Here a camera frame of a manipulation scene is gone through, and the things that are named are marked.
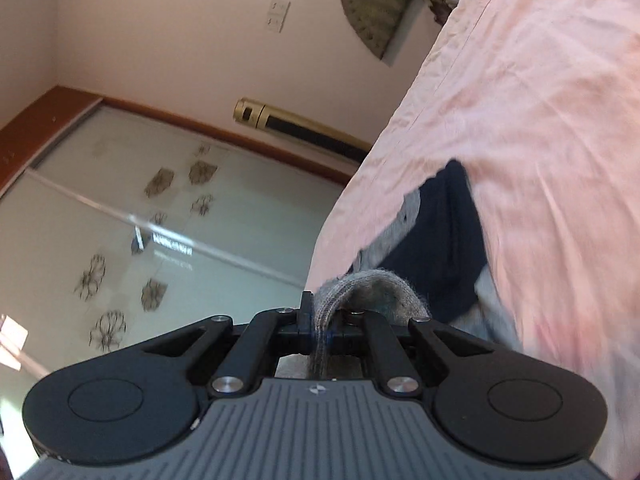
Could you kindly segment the grey and navy knit sweater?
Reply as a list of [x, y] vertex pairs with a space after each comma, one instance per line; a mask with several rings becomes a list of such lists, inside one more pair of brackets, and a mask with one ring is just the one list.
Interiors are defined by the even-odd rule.
[[431, 318], [511, 350], [523, 348], [491, 276], [483, 229], [461, 162], [451, 159], [405, 195], [395, 219], [357, 252], [348, 271], [314, 294], [311, 378], [352, 374], [330, 362], [331, 324], [341, 310], [369, 310], [390, 324]]

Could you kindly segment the glass sliding wardrobe door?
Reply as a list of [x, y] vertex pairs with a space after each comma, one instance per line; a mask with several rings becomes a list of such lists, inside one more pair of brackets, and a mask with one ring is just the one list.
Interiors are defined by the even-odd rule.
[[1, 336], [53, 372], [211, 314], [295, 307], [341, 188], [251, 152], [145, 185], [29, 167], [1, 194]]

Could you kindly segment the gold tower air conditioner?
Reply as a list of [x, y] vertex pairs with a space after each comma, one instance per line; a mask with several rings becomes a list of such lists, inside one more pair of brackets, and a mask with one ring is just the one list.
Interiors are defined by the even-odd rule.
[[309, 118], [249, 98], [235, 103], [233, 119], [241, 125], [277, 134], [361, 164], [372, 145]]

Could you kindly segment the pink bed sheet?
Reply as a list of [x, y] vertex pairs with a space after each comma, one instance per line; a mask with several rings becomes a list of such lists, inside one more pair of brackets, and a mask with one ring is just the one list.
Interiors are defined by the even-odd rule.
[[639, 0], [460, 0], [326, 219], [307, 285], [345, 273], [404, 196], [468, 173], [526, 353], [603, 393], [593, 453], [639, 471]]

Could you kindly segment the brown wooden door frame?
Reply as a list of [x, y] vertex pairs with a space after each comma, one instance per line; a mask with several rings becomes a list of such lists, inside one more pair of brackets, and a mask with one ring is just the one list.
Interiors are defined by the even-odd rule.
[[272, 159], [307, 174], [345, 186], [357, 168], [337, 167], [322, 155], [296, 154], [242, 133], [110, 96], [55, 86], [1, 129], [1, 192], [6, 193], [29, 167], [75, 188], [114, 171], [126, 185], [145, 185], [166, 167], [188, 169], [202, 144], [204, 157], [220, 165], [233, 150]]

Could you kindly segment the white wall socket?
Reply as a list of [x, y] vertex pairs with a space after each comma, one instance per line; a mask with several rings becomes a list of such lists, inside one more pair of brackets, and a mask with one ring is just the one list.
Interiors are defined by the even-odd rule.
[[271, 0], [265, 21], [266, 29], [270, 32], [280, 34], [283, 29], [284, 22], [288, 16], [291, 3], [288, 0]]

